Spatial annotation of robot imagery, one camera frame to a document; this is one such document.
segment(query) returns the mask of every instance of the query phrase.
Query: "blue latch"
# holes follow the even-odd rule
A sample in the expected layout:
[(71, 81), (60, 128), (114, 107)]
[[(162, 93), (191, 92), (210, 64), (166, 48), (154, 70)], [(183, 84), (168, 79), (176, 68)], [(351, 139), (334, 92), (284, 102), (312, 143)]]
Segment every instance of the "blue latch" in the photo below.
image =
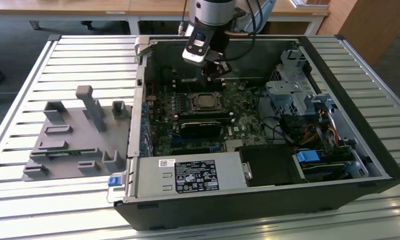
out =
[(111, 176), (108, 178), (108, 187), (122, 186), (123, 177), (122, 176)]
[(318, 152), (314, 150), (300, 151), (299, 153), (296, 153), (296, 158), (300, 163), (303, 163), (303, 162), (310, 163), (310, 162), (320, 161)]

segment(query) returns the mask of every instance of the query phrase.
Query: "wooden cabinet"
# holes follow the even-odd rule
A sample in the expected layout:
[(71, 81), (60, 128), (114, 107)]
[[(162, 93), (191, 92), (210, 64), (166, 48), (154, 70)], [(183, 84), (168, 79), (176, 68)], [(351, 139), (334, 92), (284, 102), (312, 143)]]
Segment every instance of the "wooden cabinet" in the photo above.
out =
[(332, 0), (319, 35), (340, 34), (370, 65), (400, 32), (400, 0)]

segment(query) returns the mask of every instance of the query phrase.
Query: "label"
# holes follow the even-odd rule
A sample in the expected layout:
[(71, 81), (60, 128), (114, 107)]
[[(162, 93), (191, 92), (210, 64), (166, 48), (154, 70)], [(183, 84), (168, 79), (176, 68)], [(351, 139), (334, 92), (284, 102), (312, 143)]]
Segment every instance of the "label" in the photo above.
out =
[(175, 166), (175, 159), (160, 159), (159, 160), (159, 167), (174, 167)]
[(179, 194), (220, 190), (215, 160), (176, 162), (175, 182)]
[(107, 11), (107, 14), (127, 14), (126, 11)]

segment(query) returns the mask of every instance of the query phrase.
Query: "wooden desk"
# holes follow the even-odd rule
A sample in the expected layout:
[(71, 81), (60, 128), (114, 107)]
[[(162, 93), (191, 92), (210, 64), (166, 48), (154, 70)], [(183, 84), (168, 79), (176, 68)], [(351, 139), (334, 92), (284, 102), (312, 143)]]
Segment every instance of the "wooden desk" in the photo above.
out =
[(131, 0), (0, 0), (0, 20), (126, 21)]
[[(139, 35), (139, 21), (180, 21), (186, 0), (131, 0), (128, 9), (128, 23), (131, 34)], [(291, 0), (276, 0), (268, 22), (310, 22), (306, 34), (315, 35), (330, 15), (327, 9), (295, 8)]]

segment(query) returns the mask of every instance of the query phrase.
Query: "table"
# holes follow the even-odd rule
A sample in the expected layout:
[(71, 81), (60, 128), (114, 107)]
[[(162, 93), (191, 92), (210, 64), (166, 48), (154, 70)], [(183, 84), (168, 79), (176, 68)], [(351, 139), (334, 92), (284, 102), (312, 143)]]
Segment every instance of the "table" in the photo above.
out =
[[(400, 100), (347, 41), (308, 38), (400, 165)], [(399, 239), (400, 185), (332, 211), (138, 232), (107, 201), (107, 176), (20, 181), (47, 100), (80, 107), (76, 87), (91, 84), (103, 106), (116, 100), (132, 104), (135, 40), (130, 35), (103, 35), (47, 42), (0, 126), (0, 239)], [(316, 71), (312, 77), (327, 92)], [(119, 198), (123, 192), (111, 195)]]
[[(0, 20), (30, 21), (34, 29), (39, 29), (42, 20), (128, 21), (131, 34), (139, 35), (139, 21), (180, 21), (184, 3), (186, 0), (0, 0)], [(327, 9), (299, 9), (291, 0), (278, 0), (268, 21), (310, 22), (306, 34), (315, 35), (328, 15)]]
[(0, 0), (0, 20), (127, 21), (131, 0)]
[[(180, 21), (186, 0), (131, 0), (128, 24), (131, 34), (140, 34), (140, 21)], [(315, 35), (330, 11), (323, 8), (295, 8), (291, 0), (276, 0), (268, 22), (310, 22), (306, 35)]]

